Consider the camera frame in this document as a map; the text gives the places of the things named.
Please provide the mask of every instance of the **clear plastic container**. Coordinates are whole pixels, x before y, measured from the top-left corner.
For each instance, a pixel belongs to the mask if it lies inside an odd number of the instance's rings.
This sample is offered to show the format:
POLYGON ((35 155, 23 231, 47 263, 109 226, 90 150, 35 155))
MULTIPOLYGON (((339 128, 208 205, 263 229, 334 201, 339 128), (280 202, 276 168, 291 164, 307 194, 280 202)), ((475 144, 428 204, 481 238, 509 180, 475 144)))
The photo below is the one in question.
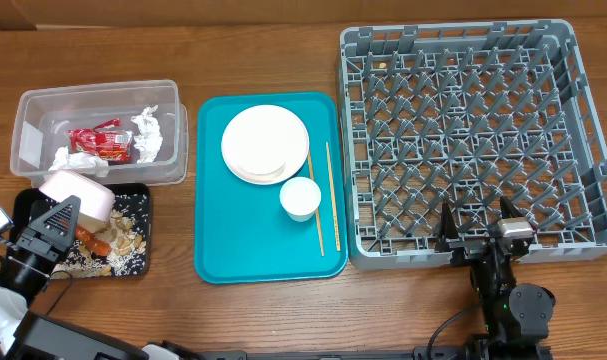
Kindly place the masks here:
POLYGON ((41 185, 56 150, 70 145, 68 131, 93 128, 114 118, 123 130, 139 134, 131 117, 147 106, 158 105, 163 144, 154 162, 137 164, 139 151, 132 147, 132 163, 107 168, 75 169, 101 184, 141 182, 147 185, 180 183, 185 179, 189 146, 187 111, 171 80, 93 84, 28 91, 21 97, 14 123, 10 169, 32 186, 41 185), (109 170, 106 177, 92 175, 109 170))

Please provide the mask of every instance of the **red wrapper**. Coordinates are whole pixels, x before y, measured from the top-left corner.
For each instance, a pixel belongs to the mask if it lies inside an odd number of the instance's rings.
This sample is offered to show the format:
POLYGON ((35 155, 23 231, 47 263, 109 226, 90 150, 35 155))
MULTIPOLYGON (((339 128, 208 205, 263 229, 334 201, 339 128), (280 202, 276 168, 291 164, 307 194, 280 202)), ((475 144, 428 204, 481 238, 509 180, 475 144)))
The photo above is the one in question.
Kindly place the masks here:
POLYGON ((96 155, 107 161, 131 161, 132 132, 107 130, 117 126, 121 126, 121 119, 110 120, 93 129, 70 130, 72 150, 96 155))

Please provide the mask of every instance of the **white tissue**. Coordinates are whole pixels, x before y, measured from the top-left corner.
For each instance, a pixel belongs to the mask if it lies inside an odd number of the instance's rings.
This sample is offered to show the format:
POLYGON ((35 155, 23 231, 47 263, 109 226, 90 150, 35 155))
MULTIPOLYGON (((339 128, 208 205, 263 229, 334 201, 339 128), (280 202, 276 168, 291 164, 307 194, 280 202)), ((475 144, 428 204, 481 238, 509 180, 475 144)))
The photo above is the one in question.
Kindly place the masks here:
POLYGON ((106 160, 84 152, 70 154, 70 150, 67 148, 67 146, 64 146, 56 150, 56 154, 54 154, 54 163, 52 163, 52 166, 50 166, 49 170, 88 169, 82 171, 82 173, 94 174, 97 177, 106 177, 109 173, 109 170, 91 170, 91 168, 104 166, 108 166, 106 160))
POLYGON ((137 163, 152 162, 156 158, 163 143, 161 136, 161 128, 159 122, 152 116, 158 109, 158 105, 154 107, 146 107, 141 115, 132 116, 132 122, 139 126, 141 135, 134 136, 134 147, 140 152, 140 157, 137 163))

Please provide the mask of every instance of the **chopsticks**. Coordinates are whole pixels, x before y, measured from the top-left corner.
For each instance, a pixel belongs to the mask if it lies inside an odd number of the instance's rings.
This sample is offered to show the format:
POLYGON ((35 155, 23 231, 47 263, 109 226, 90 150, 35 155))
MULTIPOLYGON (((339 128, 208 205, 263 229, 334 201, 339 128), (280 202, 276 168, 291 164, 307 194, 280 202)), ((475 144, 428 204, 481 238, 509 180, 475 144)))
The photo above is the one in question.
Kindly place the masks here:
MULTIPOLYGON (((312 170, 312 155, 311 155, 311 151, 308 151, 307 153, 307 164, 310 167, 310 180, 314 181, 314 171, 312 170)), ((319 245, 321 246, 321 256, 325 256, 325 249, 323 246, 323 231, 321 231, 321 217, 319 216, 319 209, 316 208, 316 211, 314 212, 314 215, 316 215, 316 229, 319 232, 319 245)))
POLYGON ((336 251, 341 251, 341 241, 339 240, 339 224, 336 215, 336 197, 334 196, 334 175, 332 174, 332 159, 330 157, 330 144, 325 143, 327 150, 327 171, 330 174, 330 193, 332 195, 332 216, 334 218, 334 241, 336 242, 336 251))

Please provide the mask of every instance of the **dish rack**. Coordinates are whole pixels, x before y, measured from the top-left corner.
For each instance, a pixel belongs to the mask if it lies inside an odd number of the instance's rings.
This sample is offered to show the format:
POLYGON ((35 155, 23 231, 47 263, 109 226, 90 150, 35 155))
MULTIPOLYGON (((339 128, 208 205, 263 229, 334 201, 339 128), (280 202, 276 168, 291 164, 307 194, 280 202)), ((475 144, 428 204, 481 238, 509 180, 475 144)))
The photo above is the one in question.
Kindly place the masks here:
POLYGON ((478 238, 501 195, 536 228, 521 262, 607 253, 607 149, 569 23, 348 28, 339 103, 358 268, 447 264, 442 202, 478 238))

